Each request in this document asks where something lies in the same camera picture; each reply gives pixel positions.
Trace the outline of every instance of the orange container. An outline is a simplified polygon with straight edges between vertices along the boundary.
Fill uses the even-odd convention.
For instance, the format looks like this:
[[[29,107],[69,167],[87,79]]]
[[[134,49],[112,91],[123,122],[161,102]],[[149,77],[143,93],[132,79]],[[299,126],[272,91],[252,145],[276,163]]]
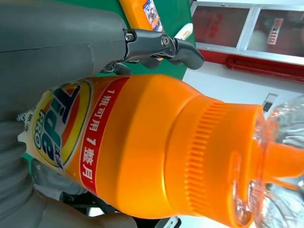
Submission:
[[[146,219],[207,216],[246,227],[251,212],[238,208],[249,207],[252,180],[284,176],[272,161],[299,175],[302,165],[291,164],[304,160],[297,149],[261,146],[259,105],[226,104],[163,75],[69,83],[45,93],[26,119],[29,153]]]
[[[133,29],[164,31],[153,0],[119,0]]]

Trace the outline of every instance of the green surface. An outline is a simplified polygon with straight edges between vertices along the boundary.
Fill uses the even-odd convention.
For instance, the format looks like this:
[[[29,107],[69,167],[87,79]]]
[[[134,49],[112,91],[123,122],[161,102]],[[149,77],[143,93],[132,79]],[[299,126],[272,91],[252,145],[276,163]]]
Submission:
[[[118,0],[59,0],[61,2],[81,5],[85,7],[97,8],[101,10],[113,11],[120,15],[129,27],[123,9]],[[175,36],[178,31],[187,23],[192,23],[189,0],[154,0],[161,21],[165,32],[170,36]],[[188,41],[194,44],[195,37],[192,34]],[[173,66],[167,60],[161,61],[161,65],[155,70],[149,70],[140,64],[127,64],[133,74],[165,74],[183,79],[186,67]]]

